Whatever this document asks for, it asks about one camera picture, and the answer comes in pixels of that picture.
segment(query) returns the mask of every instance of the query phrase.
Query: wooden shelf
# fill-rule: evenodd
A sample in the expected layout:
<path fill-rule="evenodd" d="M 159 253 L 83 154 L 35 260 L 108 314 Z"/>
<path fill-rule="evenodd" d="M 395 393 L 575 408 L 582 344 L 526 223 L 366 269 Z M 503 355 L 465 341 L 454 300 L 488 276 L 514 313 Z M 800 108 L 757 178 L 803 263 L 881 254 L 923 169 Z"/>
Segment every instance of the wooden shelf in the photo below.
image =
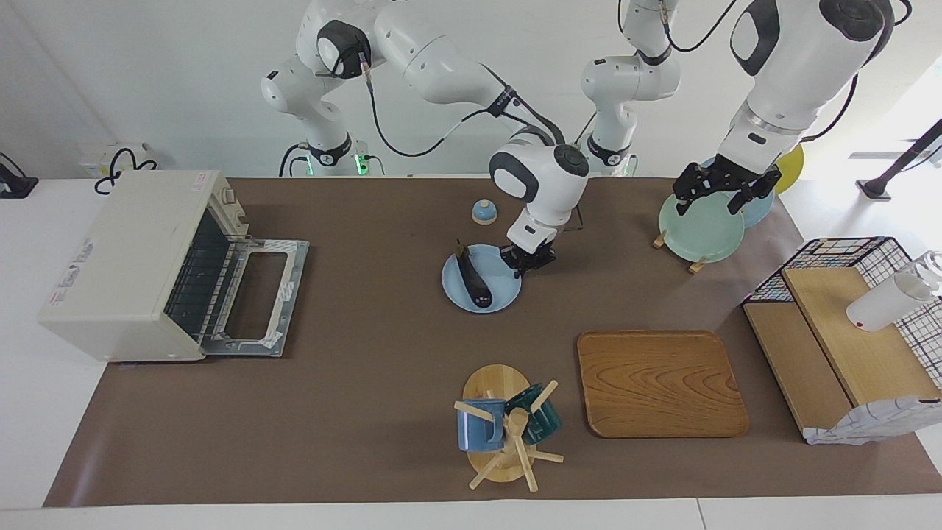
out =
<path fill-rule="evenodd" d="M 854 406 L 902 396 L 939 397 L 896 327 L 869 332 L 847 319 L 847 306 L 869 288 L 856 269 L 790 269 L 784 277 Z"/>
<path fill-rule="evenodd" d="M 853 406 L 797 304 L 743 307 L 799 429 L 834 427 Z"/>

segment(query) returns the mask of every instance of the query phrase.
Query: green plate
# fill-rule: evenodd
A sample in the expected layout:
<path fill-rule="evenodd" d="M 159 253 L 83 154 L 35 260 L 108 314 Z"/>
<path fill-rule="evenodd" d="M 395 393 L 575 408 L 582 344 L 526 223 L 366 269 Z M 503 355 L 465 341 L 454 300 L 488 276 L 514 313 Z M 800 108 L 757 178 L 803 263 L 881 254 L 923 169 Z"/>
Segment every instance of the green plate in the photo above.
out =
<path fill-rule="evenodd" d="M 681 216 L 676 197 L 668 197 L 658 216 L 660 231 L 667 231 L 664 242 L 668 248 L 693 262 L 705 257 L 705 263 L 713 263 L 730 257 L 742 243 L 746 224 L 741 215 L 729 214 L 728 202 L 724 194 L 713 193 L 694 201 Z"/>

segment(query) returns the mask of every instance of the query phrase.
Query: white cylinder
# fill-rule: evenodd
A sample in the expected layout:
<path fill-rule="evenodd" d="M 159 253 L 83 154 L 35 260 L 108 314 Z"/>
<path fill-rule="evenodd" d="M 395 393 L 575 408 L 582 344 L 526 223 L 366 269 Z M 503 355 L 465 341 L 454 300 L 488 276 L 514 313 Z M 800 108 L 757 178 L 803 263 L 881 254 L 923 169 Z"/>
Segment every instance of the white cylinder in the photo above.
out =
<path fill-rule="evenodd" d="M 865 331 L 879 331 L 933 300 L 918 276 L 896 273 L 847 307 L 847 318 Z"/>

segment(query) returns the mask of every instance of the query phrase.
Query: toaster oven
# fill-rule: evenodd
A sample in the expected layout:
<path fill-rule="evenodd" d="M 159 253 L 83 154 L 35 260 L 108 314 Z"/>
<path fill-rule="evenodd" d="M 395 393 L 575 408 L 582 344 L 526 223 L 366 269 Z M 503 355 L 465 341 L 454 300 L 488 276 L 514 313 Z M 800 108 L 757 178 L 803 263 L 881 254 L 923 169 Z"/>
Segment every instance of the toaster oven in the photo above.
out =
<path fill-rule="evenodd" d="M 129 171 L 65 266 L 38 320 L 105 361 L 280 356 L 308 243 L 257 240 L 215 171 Z M 284 255 L 264 336 L 227 324 L 256 253 Z"/>

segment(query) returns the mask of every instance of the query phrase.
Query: brown tabletop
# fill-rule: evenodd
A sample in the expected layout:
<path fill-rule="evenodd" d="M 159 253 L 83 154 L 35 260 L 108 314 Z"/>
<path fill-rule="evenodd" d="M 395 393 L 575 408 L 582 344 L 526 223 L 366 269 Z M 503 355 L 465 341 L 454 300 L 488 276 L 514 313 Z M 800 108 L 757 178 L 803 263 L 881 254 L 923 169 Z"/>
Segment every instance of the brown tabletop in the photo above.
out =
<path fill-rule="evenodd" d="M 596 179 L 585 229 L 517 301 L 472 315 L 442 292 L 455 238 L 504 244 L 521 205 L 489 180 L 234 180 L 252 234 L 311 242 L 282 358 L 110 365 L 47 506 L 848 495 L 942 491 L 915 435 L 862 447 L 799 435 L 739 302 L 801 238 L 780 203 L 693 276 L 655 250 L 664 179 Z M 493 199 L 497 222 L 470 210 Z M 590 330 L 706 329 L 725 344 L 751 428 L 735 439 L 600 439 L 575 342 Z M 452 402 L 480 366 L 558 379 L 564 464 L 485 482 L 457 447 Z"/>

